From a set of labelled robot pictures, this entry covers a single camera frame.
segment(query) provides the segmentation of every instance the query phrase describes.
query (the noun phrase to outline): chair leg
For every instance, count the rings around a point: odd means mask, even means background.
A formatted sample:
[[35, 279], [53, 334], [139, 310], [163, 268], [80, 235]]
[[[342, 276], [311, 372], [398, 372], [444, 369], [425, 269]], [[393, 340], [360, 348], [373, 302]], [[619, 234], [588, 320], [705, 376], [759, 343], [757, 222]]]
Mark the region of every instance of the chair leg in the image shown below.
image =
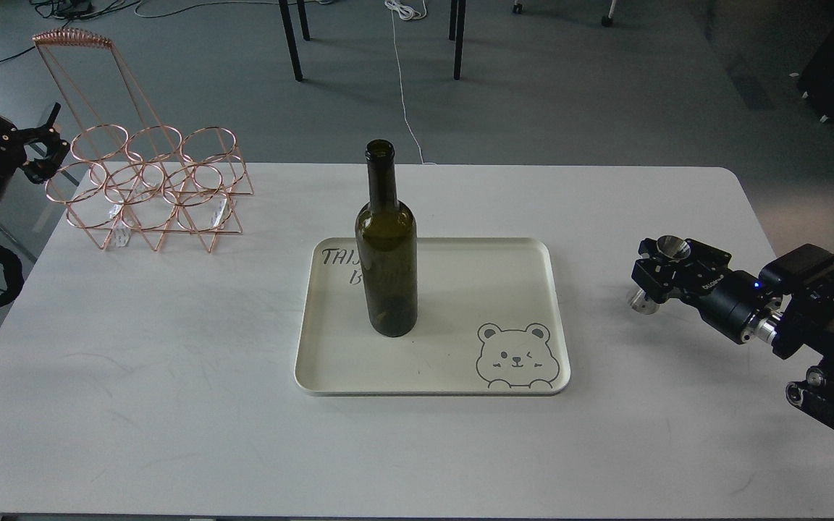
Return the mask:
[[304, 76], [301, 75], [301, 62], [298, 61], [298, 47], [295, 45], [295, 30], [292, 29], [292, 17], [288, 12], [288, 0], [279, 0], [279, 10], [282, 13], [282, 26], [285, 27], [285, 40], [288, 42], [288, 56], [292, 59], [295, 80], [300, 82]]
[[456, 13], [456, 63], [453, 67], [452, 78], [460, 79], [463, 75], [463, 34], [466, 33], [466, 0], [458, 0]]
[[308, 11], [305, 10], [304, 0], [297, 0], [298, 2], [298, 19], [301, 20], [301, 37], [305, 42], [310, 42], [311, 33], [308, 31]]
[[456, 39], [456, 0], [450, 0], [450, 41]]

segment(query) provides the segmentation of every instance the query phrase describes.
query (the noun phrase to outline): wine bottle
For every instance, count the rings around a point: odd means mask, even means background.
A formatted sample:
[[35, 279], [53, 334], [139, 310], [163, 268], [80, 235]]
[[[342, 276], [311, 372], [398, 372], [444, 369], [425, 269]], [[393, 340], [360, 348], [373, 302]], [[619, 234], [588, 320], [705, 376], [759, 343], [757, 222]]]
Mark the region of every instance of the wine bottle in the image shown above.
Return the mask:
[[417, 322], [417, 223], [397, 200], [395, 148], [384, 139], [366, 146], [368, 203], [356, 218], [368, 320], [385, 336], [402, 336]]

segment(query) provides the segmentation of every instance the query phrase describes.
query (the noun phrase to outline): serving tray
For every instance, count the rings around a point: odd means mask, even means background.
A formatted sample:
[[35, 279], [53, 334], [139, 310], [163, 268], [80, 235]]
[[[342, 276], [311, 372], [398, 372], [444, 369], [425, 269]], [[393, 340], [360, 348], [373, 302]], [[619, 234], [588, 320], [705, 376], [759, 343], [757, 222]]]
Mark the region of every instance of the serving tray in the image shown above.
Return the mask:
[[314, 394], [552, 395], [570, 380], [546, 246], [419, 238], [417, 324], [368, 322], [356, 241], [314, 248], [295, 381]]

